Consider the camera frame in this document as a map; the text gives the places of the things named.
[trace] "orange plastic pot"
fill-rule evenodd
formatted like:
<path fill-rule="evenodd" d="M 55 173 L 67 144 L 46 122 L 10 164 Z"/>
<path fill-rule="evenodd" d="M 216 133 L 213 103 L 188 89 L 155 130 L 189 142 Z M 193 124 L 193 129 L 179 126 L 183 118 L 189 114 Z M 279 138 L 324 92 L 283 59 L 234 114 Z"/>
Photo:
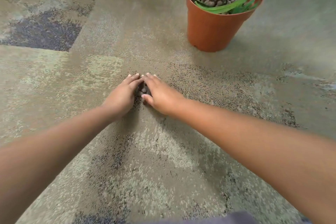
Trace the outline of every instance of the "orange plastic pot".
<path fill-rule="evenodd" d="M 187 0 L 189 42 L 204 52 L 224 49 L 239 28 L 254 13 L 250 10 L 240 14 L 212 14 L 200 9 L 192 0 Z"/>

